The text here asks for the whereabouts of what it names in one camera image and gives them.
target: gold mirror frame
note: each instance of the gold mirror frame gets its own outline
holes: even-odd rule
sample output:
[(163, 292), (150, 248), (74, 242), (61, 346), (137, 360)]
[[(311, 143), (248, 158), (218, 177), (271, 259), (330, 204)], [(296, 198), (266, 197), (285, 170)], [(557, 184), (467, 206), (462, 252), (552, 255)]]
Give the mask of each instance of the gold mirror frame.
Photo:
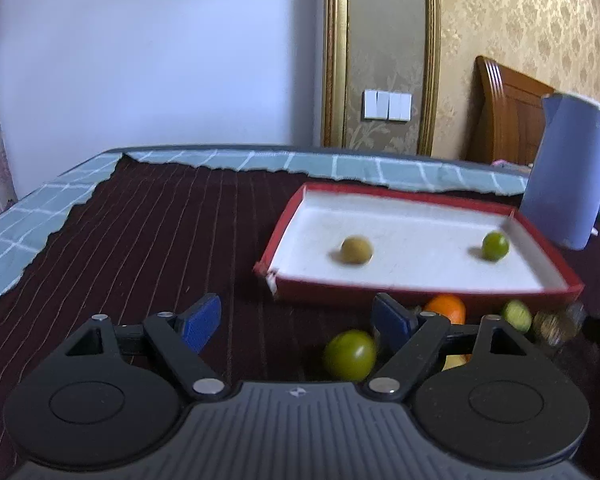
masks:
[[(426, 0), (425, 59), (418, 154), (430, 155), (436, 126), (440, 72), (440, 1)], [(346, 146), (349, 0), (324, 0), (322, 55), (322, 145)]]
[(349, 0), (324, 0), (322, 49), (322, 145), (345, 146)]

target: white wall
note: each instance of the white wall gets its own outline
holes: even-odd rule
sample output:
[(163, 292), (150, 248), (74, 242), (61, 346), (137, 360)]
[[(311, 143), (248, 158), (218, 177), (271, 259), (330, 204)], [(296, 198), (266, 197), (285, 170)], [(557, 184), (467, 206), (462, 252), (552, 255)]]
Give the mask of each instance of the white wall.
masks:
[(16, 192), (119, 146), (310, 145), (316, 8), (0, 0), (0, 120)]

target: light blue plaid sheet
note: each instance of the light blue plaid sheet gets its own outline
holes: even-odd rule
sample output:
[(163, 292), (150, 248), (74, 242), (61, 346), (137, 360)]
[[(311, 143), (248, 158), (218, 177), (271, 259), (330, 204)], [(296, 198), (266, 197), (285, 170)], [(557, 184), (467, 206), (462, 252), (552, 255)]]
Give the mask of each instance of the light blue plaid sheet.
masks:
[[(341, 155), (236, 149), (130, 151), (143, 162), (242, 170), (286, 170), (310, 176), (351, 179), (412, 191), (473, 190), (502, 195), (522, 193), (526, 177), (452, 162), (404, 160), (391, 156)], [(103, 153), (68, 171), (0, 215), (0, 295), (20, 279), (24, 268), (62, 227), (70, 209), (86, 202), (109, 178), (120, 153)]]

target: circular pad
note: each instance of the circular pad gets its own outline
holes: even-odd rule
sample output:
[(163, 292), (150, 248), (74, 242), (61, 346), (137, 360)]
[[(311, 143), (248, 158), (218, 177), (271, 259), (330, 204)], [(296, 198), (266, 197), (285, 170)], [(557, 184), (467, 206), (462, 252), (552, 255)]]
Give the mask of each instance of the circular pad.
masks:
[(493, 381), (476, 386), (469, 394), (474, 412), (494, 422), (519, 424), (534, 418), (544, 406), (531, 386), (514, 381)]
[(474, 355), (422, 384), (413, 412), (423, 430), (442, 449), (486, 467), (537, 468), (570, 457), (589, 421), (580, 390), (535, 359), (490, 357)]
[(96, 424), (116, 415), (125, 394), (112, 384), (89, 381), (68, 384), (51, 397), (51, 411), (71, 424)]
[(31, 460), (92, 470), (131, 462), (166, 435), (179, 413), (176, 391), (160, 376), (119, 358), (79, 356), (20, 383), (4, 421)]

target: logo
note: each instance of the logo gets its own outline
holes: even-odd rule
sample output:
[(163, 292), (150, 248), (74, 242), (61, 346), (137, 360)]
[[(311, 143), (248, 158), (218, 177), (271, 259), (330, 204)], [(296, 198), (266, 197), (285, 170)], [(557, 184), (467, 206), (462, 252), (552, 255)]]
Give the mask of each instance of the logo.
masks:
[(289, 395), (293, 395), (296, 399), (299, 397), (305, 396), (307, 394), (307, 390), (302, 388), (301, 386), (296, 386), (295, 388), (288, 391)]

